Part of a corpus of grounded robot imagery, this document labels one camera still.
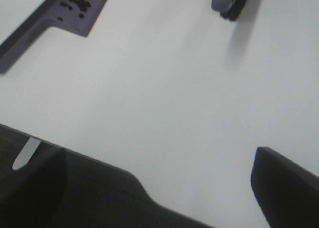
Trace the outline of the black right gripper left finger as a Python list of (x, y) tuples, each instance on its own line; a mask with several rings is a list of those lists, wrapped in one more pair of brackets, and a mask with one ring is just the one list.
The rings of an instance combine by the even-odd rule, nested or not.
[(132, 174), (41, 142), (18, 170), (25, 134), (0, 128), (3, 228), (202, 228), (154, 202)]

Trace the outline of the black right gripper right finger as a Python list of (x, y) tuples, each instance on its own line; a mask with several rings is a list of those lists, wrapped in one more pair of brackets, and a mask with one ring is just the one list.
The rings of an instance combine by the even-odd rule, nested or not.
[(272, 228), (319, 226), (319, 178), (269, 147), (258, 147), (251, 187)]

